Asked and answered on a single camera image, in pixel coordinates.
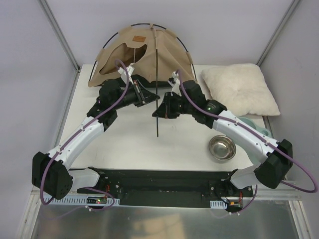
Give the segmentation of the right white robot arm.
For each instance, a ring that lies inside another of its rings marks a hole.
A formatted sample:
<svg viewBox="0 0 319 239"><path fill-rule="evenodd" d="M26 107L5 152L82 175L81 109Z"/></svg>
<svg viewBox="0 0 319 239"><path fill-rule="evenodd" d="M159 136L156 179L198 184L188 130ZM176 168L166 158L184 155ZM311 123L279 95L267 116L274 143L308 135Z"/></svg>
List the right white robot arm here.
<svg viewBox="0 0 319 239"><path fill-rule="evenodd" d="M166 92L162 103L153 117L175 119L180 114L192 115L200 124L229 137L245 150L252 166L236 169L224 184L225 193L238 195L243 188L262 184L275 189L284 179L293 163L287 157L293 156L292 144L270 138L244 123L216 100L205 98L201 87L194 81L186 81L180 87L181 94Z"/></svg>

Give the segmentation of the green double pet bowl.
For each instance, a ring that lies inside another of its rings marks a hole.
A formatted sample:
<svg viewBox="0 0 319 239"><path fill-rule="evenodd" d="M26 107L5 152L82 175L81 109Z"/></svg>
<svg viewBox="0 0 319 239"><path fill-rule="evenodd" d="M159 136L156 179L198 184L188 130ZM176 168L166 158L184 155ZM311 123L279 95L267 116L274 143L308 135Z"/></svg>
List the green double pet bowl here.
<svg viewBox="0 0 319 239"><path fill-rule="evenodd" d="M268 129L258 126L252 119L246 117L240 117L239 119L263 135L272 137L272 134Z"/></svg>

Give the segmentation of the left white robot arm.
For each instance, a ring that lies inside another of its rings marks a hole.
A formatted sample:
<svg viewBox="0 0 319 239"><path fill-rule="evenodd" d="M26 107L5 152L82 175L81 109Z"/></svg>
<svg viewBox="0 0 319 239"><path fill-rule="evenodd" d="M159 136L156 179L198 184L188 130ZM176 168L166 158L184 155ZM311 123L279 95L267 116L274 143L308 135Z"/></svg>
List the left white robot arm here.
<svg viewBox="0 0 319 239"><path fill-rule="evenodd" d="M95 194L102 193L106 188L105 173L94 167L71 170L73 162L111 126L118 109L141 107L158 99L159 95L147 90L139 80L129 82L124 89L117 79L103 82L95 104L72 135L49 152L38 152L33 157L32 184L40 189L41 196L48 194L57 200L86 187Z"/></svg>

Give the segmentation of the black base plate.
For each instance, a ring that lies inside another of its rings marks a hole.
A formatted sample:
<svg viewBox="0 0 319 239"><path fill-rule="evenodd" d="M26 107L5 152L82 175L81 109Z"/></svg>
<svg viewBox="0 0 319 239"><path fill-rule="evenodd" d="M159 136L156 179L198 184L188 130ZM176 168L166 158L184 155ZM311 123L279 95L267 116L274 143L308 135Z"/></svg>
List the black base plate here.
<svg viewBox="0 0 319 239"><path fill-rule="evenodd" d="M158 171L101 169L102 185L122 206L208 208L222 197L251 198L251 186L225 183L230 171Z"/></svg>

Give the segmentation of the cream white pillow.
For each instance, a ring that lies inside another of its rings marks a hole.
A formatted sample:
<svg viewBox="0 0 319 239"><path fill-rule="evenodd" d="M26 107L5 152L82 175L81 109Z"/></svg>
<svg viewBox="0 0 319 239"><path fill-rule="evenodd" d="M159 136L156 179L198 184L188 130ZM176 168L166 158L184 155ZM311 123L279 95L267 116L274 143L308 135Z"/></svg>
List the cream white pillow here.
<svg viewBox="0 0 319 239"><path fill-rule="evenodd" d="M255 64L213 66L201 71L212 99L234 115L279 116L279 107Z"/></svg>

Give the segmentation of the steel pet bowl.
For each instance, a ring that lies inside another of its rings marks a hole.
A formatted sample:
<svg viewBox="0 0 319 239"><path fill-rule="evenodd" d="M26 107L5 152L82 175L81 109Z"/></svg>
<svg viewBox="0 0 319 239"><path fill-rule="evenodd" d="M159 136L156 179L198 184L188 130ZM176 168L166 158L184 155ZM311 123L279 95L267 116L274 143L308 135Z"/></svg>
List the steel pet bowl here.
<svg viewBox="0 0 319 239"><path fill-rule="evenodd" d="M214 136L208 143L211 155L219 161L229 161L236 155L236 145L225 135Z"/></svg>

